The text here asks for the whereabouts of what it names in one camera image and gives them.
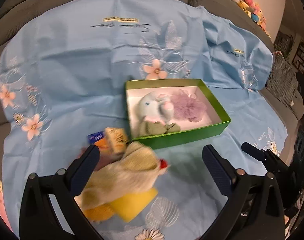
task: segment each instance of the blue floral fabric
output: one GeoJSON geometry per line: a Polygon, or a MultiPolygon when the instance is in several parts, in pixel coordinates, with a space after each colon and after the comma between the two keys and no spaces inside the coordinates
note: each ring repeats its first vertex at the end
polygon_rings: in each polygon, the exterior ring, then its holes
{"type": "MultiPolygon", "coordinates": [[[[235,168],[258,175],[265,168],[243,153],[241,144],[276,154],[283,148],[286,129],[257,92],[271,64],[272,54],[252,33],[176,0],[75,0],[33,19],[0,58],[0,99],[11,123],[4,142],[3,193],[14,233],[19,235],[20,202],[30,173],[51,175],[68,167],[89,134],[105,127],[128,130],[127,80],[198,78],[232,121],[219,136],[157,150],[171,166],[155,186],[159,197],[169,199],[165,203],[176,205],[177,219],[161,228],[162,235],[199,237],[226,202],[202,163],[203,146],[211,143],[235,168]]],[[[152,231],[144,228],[151,225],[151,205],[128,225],[113,216],[94,226],[107,239],[149,236],[152,231]]]]}

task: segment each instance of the bolt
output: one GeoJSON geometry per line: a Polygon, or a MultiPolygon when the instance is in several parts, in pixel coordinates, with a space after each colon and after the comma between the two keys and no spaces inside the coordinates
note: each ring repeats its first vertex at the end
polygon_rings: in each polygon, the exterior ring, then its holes
{"type": "Polygon", "coordinates": [[[59,170],[57,171],[57,174],[61,176],[61,175],[64,175],[65,172],[66,172],[65,169],[59,169],[59,170]]]}
{"type": "Polygon", "coordinates": [[[36,177],[36,174],[35,173],[31,173],[29,176],[28,176],[30,179],[34,179],[36,177]]]}
{"type": "Polygon", "coordinates": [[[268,176],[269,179],[273,179],[274,178],[274,174],[271,173],[271,172],[268,172],[267,176],[268,176]]]}
{"type": "Polygon", "coordinates": [[[243,169],[237,169],[236,173],[243,176],[245,174],[245,171],[243,169]]]}

